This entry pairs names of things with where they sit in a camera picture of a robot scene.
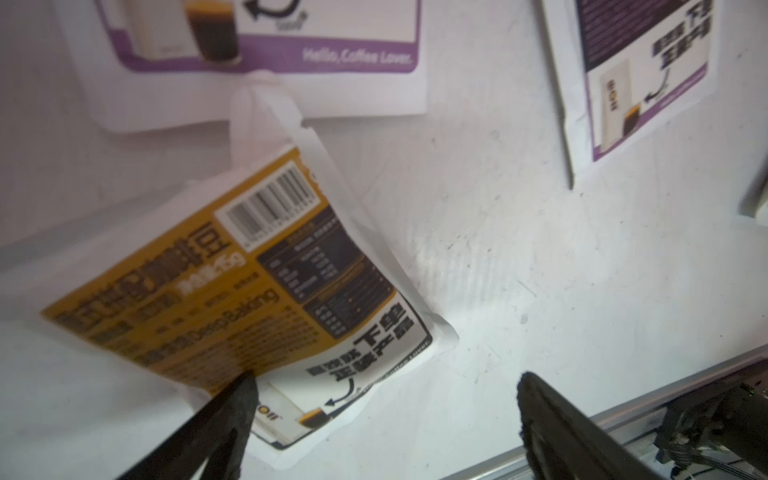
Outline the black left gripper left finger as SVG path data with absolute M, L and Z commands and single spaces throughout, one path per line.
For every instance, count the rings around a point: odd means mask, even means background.
M 238 479 L 257 404 L 257 382 L 246 371 L 121 477 Z

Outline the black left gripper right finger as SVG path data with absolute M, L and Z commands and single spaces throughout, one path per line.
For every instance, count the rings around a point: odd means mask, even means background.
M 521 376 L 517 403 L 521 438 L 534 478 L 658 477 L 535 373 Z

